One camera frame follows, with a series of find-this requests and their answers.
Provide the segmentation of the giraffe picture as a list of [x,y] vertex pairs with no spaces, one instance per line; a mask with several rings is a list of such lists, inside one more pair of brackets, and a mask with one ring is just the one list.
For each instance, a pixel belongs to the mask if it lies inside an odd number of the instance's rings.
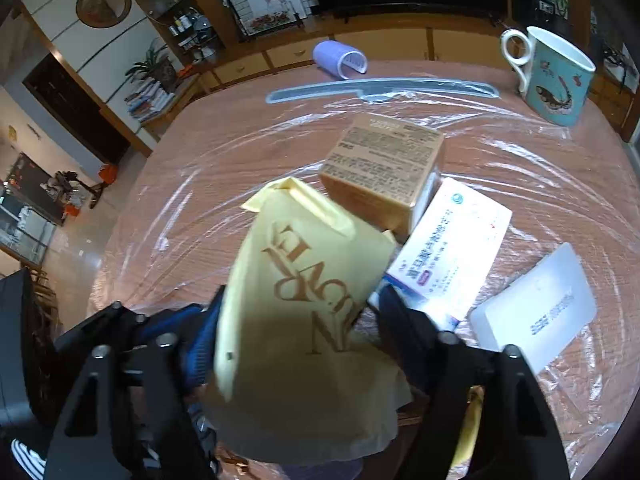
[[244,20],[251,34],[266,32],[284,25],[297,24],[306,18],[302,0],[246,0],[250,17]]

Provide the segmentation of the brown cardboard box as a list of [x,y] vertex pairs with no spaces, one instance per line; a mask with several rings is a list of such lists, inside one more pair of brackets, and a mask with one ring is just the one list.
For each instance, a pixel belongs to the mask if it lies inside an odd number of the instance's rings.
[[359,114],[329,152],[320,180],[335,203],[403,242],[433,197],[444,145],[437,130]]

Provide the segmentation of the wooden side table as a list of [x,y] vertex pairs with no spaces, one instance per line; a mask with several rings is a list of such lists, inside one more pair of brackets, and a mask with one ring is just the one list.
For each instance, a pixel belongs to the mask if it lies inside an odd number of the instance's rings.
[[140,131],[149,133],[155,140],[160,140],[176,117],[192,102],[212,93],[204,74],[196,74],[186,78],[178,85],[175,92],[164,99],[159,110],[152,110],[141,122]]

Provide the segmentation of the round wall picture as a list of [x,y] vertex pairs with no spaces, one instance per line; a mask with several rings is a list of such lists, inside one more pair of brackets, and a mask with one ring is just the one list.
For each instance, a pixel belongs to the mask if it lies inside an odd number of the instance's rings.
[[132,0],[77,0],[79,21],[92,28],[111,28],[130,13]]

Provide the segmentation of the teal patterned mug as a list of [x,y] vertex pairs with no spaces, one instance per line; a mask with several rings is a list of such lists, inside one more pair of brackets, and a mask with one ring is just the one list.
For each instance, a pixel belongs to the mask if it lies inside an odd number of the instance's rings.
[[518,92],[542,118],[573,127],[586,101],[597,67],[574,44],[536,26],[526,34],[517,29],[500,36],[502,56],[518,74]]

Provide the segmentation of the purple hair roller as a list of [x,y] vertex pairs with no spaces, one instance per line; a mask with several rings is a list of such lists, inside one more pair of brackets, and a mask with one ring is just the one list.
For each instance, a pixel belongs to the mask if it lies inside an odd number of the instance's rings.
[[323,40],[312,50],[314,62],[325,72],[340,79],[348,79],[347,72],[365,74],[368,59],[358,49],[336,40]]

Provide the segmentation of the small yellow cup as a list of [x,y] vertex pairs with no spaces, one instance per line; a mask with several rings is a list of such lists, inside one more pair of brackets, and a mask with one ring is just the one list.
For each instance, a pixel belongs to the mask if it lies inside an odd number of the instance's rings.
[[482,386],[471,387],[468,392],[468,404],[466,404],[459,441],[451,462],[453,467],[466,462],[473,455],[478,430],[480,430],[483,402],[484,388]]

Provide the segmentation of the white blue medicine box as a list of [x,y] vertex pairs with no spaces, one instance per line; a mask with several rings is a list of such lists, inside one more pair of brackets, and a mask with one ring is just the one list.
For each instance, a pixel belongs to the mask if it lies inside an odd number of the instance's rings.
[[440,330],[455,330],[485,284],[512,211],[451,179],[442,180],[381,285]]

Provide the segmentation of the potted plant left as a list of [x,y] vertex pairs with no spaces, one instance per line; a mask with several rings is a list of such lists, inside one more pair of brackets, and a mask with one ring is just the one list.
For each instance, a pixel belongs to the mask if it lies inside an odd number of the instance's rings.
[[145,51],[144,59],[135,62],[126,71],[125,77],[128,79],[152,78],[158,81],[165,91],[173,92],[177,88],[178,73],[174,64],[171,63],[167,49],[166,44],[158,46],[156,40],[153,40]]

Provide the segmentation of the yellow paper bag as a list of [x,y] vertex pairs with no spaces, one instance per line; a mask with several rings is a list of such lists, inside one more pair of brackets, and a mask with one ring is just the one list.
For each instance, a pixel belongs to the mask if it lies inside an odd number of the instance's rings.
[[396,244],[306,183],[244,205],[254,221],[224,291],[203,408],[251,460],[317,465],[381,452],[411,391],[355,330]]

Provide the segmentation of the flat white box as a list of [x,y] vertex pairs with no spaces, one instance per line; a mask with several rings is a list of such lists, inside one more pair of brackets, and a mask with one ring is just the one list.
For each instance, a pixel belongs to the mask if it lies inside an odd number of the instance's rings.
[[564,243],[470,315],[480,348],[520,348],[529,367],[540,373],[597,314],[582,264]]

